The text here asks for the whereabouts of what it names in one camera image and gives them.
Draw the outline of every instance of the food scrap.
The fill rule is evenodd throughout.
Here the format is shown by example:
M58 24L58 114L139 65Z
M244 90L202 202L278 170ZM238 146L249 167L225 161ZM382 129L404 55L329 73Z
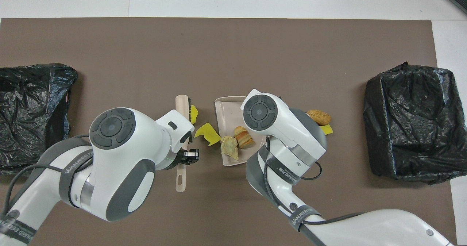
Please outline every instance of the food scrap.
M204 136L204 138L209 142L209 146L219 142L220 136L214 130L210 123L205 123L195 133L195 137Z
M255 141L252 139L248 131L242 126L237 126L233 130L233 136L237 139L240 148L249 148L255 145Z
M231 136L225 136L220 139L220 150L222 151L222 154L230 156L236 161L239 160L237 146L238 146L237 139Z
M307 115L310 116L318 125L327 125L331 122L331 116L321 110L308 110Z

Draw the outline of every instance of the gray strap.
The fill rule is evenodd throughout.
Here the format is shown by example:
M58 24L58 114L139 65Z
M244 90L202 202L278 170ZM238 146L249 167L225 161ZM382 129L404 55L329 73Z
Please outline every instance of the gray strap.
M265 162L267 157L268 156L272 156L271 152L269 152L269 150L267 150L267 147L266 145L263 145L259 150L258 150L258 153L260 155L260 157L262 158L262 160Z
M292 212L292 215L290 215L289 223L296 231L299 231L302 222L310 215L321 214L308 205L300 206L298 209Z
M34 237L36 230L14 218L0 214L0 233L6 236L29 244Z
M62 140L48 148L44 152L44 154L40 156L40 159L39 161L37 161L37 164L50 165L50 163L52 163L52 161L54 161L55 158L57 158L61 154L79 146L90 146L90 143L85 141L83 138L77 137ZM21 187L18 193L16 193L15 197L11 200L10 207L12 207L18 201L18 199L25 193L25 191L32 185L32 183L34 183L34 181L42 174L42 172L44 172L44 170L45 168L35 168L31 172L31 175L28 177L24 185Z
M300 180L300 177L287 168L281 161L279 161L271 152L267 151L266 164L269 166L279 177L285 180L287 183L295 185Z
M77 169L90 160L93 156L92 149L86 150L81 154L77 155L66 167L62 170L60 175L60 182L58 183L58 193L60 194L60 198L67 203L68 205L75 206L72 202L72 198L70 196L70 190L72 189L73 178L75 177L75 173Z

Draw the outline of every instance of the tile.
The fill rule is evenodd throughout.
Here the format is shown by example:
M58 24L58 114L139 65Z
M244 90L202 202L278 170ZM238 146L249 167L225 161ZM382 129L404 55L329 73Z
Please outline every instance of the tile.
M0 18L127 17L129 0L0 0Z

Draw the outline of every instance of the croissant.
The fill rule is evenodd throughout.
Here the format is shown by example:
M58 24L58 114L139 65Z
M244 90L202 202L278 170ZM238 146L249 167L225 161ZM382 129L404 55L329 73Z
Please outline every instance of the croissant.
M251 138L248 131L242 126L237 126L233 130L233 136L237 139L240 148L249 148L255 145L255 141Z

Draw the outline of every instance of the bread roll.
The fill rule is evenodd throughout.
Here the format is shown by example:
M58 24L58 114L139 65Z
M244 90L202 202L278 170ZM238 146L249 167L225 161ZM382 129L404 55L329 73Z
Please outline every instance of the bread roll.
M310 116L318 125L327 125L331 122L331 116L321 110L308 110L307 115Z
M237 126L235 130L233 130L233 136L237 139L240 148L249 148L255 145L255 141L242 126Z

